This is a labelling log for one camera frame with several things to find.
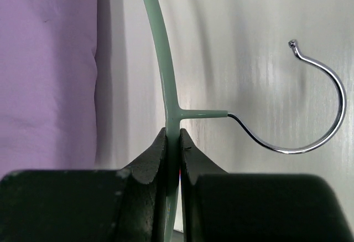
green hanger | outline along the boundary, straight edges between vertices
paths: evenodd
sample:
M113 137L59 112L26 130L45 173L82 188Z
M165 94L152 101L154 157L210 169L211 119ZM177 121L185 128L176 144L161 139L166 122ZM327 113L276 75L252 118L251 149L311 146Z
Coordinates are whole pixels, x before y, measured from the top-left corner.
M261 146L276 151L279 153L285 153L288 155L295 155L312 151L321 145L325 144L340 128L345 112L346 112L346 94L343 83L325 64L302 55L295 40L289 42L290 48L293 50L294 55L301 61L310 64L327 76L329 76L334 82L337 93L339 96L339 109L337 117L327 133L325 133L319 140L311 143L308 146L300 147L296 149L281 148L271 145L264 140L260 139L255 133L253 133L241 119L225 110L184 110L181 109L178 103L177 89L175 74L173 69L172 57L170 45L168 42L166 27L161 12L160 4L158 0L144 0L144 4L148 13L148 18L152 30L154 39L159 71L162 84L162 93L165 107L166 118L166 136L168 141L167 146L167 166L168 166L168 185L166 190L166 217L165 217L165 233L164 241L171 241L175 216L177 207L178 185L179 185L179 137L180 137L180 121L183 119L206 119L215 117L231 117L235 119L242 128Z

purple towel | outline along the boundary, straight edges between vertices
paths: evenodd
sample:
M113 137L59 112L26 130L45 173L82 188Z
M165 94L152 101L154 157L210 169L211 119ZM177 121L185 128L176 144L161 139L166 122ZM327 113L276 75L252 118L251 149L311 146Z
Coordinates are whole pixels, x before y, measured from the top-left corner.
M97 0L0 0L0 179L92 168Z

chrome hook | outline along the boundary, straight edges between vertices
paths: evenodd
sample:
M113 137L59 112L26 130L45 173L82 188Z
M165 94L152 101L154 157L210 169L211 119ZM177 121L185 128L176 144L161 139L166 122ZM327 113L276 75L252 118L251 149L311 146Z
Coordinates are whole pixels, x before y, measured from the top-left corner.
M277 147L275 145L271 145L270 143L259 138L249 127L246 126L246 124L236 114L228 112L227 116L235 119L241 125L241 127L247 132L247 134L256 143L263 146L264 148L267 148L267 149L274 151L274 152L283 153L286 155L298 155L301 153L310 152L310 151L322 146L323 144L328 142L334 136L334 134L339 130L340 126L343 123L343 120L345 117L345 112L346 112L346 107L347 107L347 101L346 101L346 93L345 93L343 83L342 83L341 79L338 77L338 75L331 68L329 68L325 64L323 64L315 59L309 58L308 56L304 56L301 53L296 40L291 40L289 42L289 47L293 50L293 53L296 58L298 58L301 61L303 61L309 65L312 65L315 68L324 72L328 77L331 78L334 85L336 86L337 93L338 93L339 105L338 105L338 112L337 112L336 119L334 120L334 123L332 124L330 129L317 141L315 141L307 146L299 147L299 148L282 148L282 147Z

clothes hanger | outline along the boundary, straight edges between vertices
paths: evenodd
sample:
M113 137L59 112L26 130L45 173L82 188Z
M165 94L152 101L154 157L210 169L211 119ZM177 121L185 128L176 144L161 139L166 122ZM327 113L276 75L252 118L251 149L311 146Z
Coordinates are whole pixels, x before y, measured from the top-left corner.
M168 185L166 189L166 216L165 216L165 233L164 241L171 241L173 227L176 216L178 185L179 185L179 137L180 137L180 121L183 119L208 119L217 117L231 117L236 120L247 134L259 145L271 150L288 155L297 155L312 151L326 142L328 142L338 131L343 123L346 112L346 93L343 83L337 74L325 64L302 55L296 40L289 42L290 48L293 50L295 57L301 61L314 66L324 72L335 84L339 106L337 116L330 129L317 141L300 148L281 148L271 145L259 138L251 131L246 124L234 113L226 110L186 110L181 109L178 103L176 81L171 57L170 45L166 27L158 0L144 0L146 11L148 14L150 27L154 39L160 78L162 84L162 93L165 107L166 118L166 136L167 136L167 167L168 167Z

purple cloth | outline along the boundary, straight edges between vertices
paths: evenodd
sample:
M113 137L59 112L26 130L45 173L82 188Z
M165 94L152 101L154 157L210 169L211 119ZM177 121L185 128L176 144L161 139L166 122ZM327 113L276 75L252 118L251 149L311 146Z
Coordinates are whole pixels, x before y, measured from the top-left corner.
M0 179L92 168L97 0L0 0Z

